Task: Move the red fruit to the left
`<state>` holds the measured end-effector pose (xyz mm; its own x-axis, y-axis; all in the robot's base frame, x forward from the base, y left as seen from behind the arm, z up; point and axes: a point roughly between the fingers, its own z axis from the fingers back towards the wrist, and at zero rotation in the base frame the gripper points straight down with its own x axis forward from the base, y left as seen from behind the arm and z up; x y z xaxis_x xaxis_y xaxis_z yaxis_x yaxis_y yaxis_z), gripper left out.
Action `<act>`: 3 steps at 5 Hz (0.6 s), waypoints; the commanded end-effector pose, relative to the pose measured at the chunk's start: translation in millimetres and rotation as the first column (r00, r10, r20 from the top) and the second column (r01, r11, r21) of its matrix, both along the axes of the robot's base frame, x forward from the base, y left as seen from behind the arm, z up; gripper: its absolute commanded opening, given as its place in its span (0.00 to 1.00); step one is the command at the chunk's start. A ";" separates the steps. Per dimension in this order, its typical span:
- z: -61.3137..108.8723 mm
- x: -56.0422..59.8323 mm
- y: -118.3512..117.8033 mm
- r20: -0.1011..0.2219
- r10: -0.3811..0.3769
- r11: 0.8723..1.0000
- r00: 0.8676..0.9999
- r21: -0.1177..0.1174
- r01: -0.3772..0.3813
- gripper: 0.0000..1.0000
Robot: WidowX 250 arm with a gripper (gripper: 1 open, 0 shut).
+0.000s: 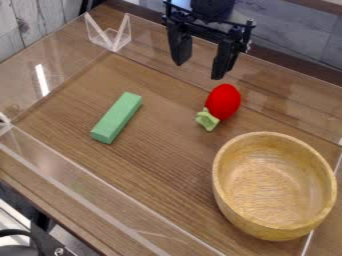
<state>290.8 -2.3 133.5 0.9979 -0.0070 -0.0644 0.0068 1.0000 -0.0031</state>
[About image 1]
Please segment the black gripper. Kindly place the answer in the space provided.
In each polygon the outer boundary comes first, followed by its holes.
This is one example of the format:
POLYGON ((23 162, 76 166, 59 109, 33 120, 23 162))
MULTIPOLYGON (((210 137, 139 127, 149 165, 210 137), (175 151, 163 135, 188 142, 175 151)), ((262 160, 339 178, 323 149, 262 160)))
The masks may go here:
POLYGON ((163 3, 164 20, 172 20, 167 23, 167 34, 171 58, 177 66, 192 56, 192 36, 187 29, 211 41, 226 36, 218 44, 211 72, 211 79, 220 80, 232 69, 239 52, 250 50, 256 22, 235 10, 235 0, 163 0, 163 3))

